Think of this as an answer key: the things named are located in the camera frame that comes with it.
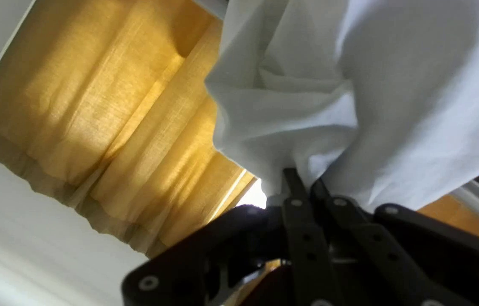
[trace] white cloth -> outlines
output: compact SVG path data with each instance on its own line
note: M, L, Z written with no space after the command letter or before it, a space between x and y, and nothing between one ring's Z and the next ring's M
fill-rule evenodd
M278 192L296 167L371 211L479 175L479 0L230 0L215 148Z

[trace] curtain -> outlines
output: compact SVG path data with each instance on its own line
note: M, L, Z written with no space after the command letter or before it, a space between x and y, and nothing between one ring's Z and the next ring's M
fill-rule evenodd
M251 182L210 145L218 31L191 0L37 0L0 63L0 163L135 250L179 242Z

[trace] white fabric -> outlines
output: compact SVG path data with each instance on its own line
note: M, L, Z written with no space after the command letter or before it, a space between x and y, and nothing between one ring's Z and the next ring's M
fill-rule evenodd
M213 143L371 211L479 175L479 0L230 0L206 78Z

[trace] yellow curtain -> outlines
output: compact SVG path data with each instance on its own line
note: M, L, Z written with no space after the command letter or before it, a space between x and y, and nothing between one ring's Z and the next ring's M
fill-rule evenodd
M0 63L0 162L162 252L251 182L210 145L218 31L191 0L37 0Z

